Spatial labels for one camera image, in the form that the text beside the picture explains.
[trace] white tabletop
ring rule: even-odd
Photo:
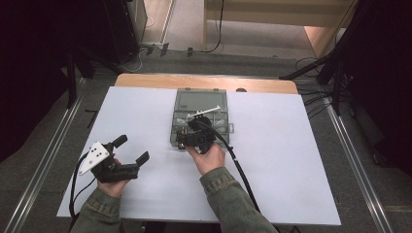
[[[169,143],[175,98],[176,89],[111,87],[104,100],[83,153],[95,141],[106,144],[126,134],[128,141],[115,150],[123,164],[146,150],[151,156],[123,192],[121,217],[217,221],[192,158]],[[340,225],[300,95],[228,92],[227,106],[234,124],[230,145],[262,214],[272,223]],[[225,164],[242,184],[228,153]],[[90,172],[78,177],[76,193],[91,179]],[[58,216],[70,216],[70,188]],[[75,212],[94,188],[79,196]]]

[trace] sleeve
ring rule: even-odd
[[[221,167],[205,174],[200,182],[213,212],[221,222],[222,232],[277,232],[273,225],[255,210],[249,195]]]
[[[71,233],[120,232],[120,198],[112,197],[96,188],[80,210]]]

